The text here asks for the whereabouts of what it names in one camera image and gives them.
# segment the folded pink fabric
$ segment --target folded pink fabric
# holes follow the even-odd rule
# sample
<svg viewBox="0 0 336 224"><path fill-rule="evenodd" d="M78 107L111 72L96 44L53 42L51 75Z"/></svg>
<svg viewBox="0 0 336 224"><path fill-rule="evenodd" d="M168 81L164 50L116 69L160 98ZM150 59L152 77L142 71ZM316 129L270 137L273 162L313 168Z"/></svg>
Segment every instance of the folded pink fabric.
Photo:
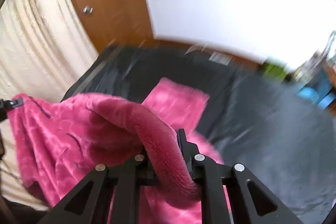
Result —
<svg viewBox="0 0 336 224"><path fill-rule="evenodd" d="M22 97L8 112L24 187L54 206L96 164L122 164L145 146L159 178L140 194L140 223L201 223L199 187L192 182L176 133L201 153L218 153L193 132L208 96L162 79L142 105L110 95L79 94L61 103Z"/></svg>

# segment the pink fleece cloth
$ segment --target pink fleece cloth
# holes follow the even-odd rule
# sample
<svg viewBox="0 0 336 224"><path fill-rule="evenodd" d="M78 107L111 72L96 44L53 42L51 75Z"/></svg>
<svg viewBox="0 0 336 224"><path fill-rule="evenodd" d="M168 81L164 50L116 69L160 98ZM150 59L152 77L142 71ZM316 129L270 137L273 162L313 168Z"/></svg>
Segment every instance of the pink fleece cloth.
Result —
<svg viewBox="0 0 336 224"><path fill-rule="evenodd" d="M24 105L7 116L23 185L33 195L54 206L95 165L122 164L144 145L159 185L140 191L139 223L201 223L200 189L189 176L173 128L184 128L202 154L221 162L194 132L208 95L162 79L142 105L98 93L56 104L17 97Z"/></svg>

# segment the bed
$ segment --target bed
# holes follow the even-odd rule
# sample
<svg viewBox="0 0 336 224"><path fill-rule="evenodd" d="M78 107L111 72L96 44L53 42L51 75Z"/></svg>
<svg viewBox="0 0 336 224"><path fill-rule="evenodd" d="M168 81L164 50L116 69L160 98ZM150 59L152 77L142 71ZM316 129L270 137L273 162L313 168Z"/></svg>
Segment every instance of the bed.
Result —
<svg viewBox="0 0 336 224"><path fill-rule="evenodd" d="M323 221L336 189L333 118L290 84L203 52L109 46L63 100L100 92L141 103L162 77L209 94L197 131L227 165L246 165L304 223Z"/></svg>

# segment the door knob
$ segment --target door knob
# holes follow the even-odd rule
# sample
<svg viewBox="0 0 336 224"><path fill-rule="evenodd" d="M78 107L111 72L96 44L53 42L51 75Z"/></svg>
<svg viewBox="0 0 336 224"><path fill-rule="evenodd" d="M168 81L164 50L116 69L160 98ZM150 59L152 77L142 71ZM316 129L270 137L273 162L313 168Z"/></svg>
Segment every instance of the door knob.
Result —
<svg viewBox="0 0 336 224"><path fill-rule="evenodd" d="M92 11L93 11L93 8L90 7L90 6L85 6L84 9L83 9L83 14L84 15L90 15L92 14Z"/></svg>

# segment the cream curtain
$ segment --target cream curtain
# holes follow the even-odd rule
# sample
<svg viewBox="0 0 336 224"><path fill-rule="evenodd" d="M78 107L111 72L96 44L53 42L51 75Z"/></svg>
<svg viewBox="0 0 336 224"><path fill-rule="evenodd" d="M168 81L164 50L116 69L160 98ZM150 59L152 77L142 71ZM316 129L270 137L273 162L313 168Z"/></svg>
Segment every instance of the cream curtain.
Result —
<svg viewBox="0 0 336 224"><path fill-rule="evenodd" d="M0 98L24 92L58 102L98 53L70 0L6 0L0 9ZM15 143L0 125L6 149L1 190L10 200L43 208L18 183Z"/></svg>

